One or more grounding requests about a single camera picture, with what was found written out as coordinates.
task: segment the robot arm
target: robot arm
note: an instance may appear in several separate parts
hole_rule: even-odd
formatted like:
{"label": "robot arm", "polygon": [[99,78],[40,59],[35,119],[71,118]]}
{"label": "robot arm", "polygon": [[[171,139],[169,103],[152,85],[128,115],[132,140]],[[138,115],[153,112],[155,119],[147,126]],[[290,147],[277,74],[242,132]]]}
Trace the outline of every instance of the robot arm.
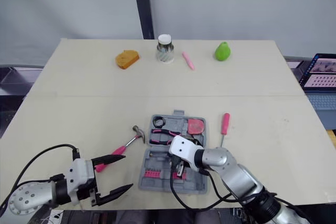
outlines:
{"label": "robot arm", "polygon": [[259,224],[309,224],[308,220],[278,202],[247,168],[237,164],[227,149],[204,149],[181,136],[176,136],[169,152],[188,162],[190,168],[197,172],[200,168],[217,172],[224,186],[236,199],[262,193],[240,202]]}
{"label": "robot arm", "polygon": [[60,174],[48,182],[30,182],[19,186],[10,195],[7,208],[0,217],[0,223],[26,224],[39,211],[45,211],[48,208],[55,208],[69,202],[76,205],[80,200],[89,197],[92,206],[100,206],[119,198],[133,184],[119,187],[110,191],[109,195],[100,197],[100,193],[97,192],[94,167],[98,164],[110,164],[124,157],[122,155],[106,155],[91,160],[76,158],[65,176]]}

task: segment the screwdriver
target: screwdriver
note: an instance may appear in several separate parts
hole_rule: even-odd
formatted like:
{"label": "screwdriver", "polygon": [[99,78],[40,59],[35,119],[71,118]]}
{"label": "screwdriver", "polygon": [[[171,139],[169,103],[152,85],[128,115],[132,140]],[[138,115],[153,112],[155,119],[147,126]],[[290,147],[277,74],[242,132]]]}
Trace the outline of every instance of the screwdriver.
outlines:
{"label": "screwdriver", "polygon": [[224,136],[227,134],[227,129],[229,128],[229,120],[230,120],[230,114],[225,113],[222,119],[222,130],[220,132],[222,134],[221,147],[223,147]]}

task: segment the black pole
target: black pole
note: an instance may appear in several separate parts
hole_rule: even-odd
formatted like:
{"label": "black pole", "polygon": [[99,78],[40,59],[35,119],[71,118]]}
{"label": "black pole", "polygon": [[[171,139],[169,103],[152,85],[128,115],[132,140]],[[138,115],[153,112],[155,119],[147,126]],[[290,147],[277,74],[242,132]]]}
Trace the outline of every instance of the black pole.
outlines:
{"label": "black pole", "polygon": [[136,4],[138,6],[143,38],[154,39],[150,0],[136,0]]}

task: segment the toolbox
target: toolbox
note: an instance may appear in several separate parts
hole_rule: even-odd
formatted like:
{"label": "toolbox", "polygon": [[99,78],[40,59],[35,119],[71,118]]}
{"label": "toolbox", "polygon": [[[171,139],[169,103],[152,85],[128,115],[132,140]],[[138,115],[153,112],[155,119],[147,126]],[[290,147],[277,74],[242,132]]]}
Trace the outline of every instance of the toolbox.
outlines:
{"label": "toolbox", "polygon": [[[182,110],[174,110],[173,115],[152,116],[147,138],[150,148],[144,154],[139,178],[140,189],[171,191],[169,148],[175,135],[187,137],[205,147],[205,119],[185,116]],[[173,179],[174,189],[177,193],[205,194],[207,191],[207,177],[189,167],[184,168],[182,177],[178,177],[174,173]]]}

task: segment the laptop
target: laptop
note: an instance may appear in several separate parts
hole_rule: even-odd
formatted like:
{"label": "laptop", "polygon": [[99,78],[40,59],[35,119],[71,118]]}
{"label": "laptop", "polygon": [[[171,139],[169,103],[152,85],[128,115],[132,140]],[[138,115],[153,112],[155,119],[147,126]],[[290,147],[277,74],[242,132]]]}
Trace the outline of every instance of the laptop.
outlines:
{"label": "laptop", "polygon": [[299,80],[326,130],[336,129],[336,54],[316,54]]}

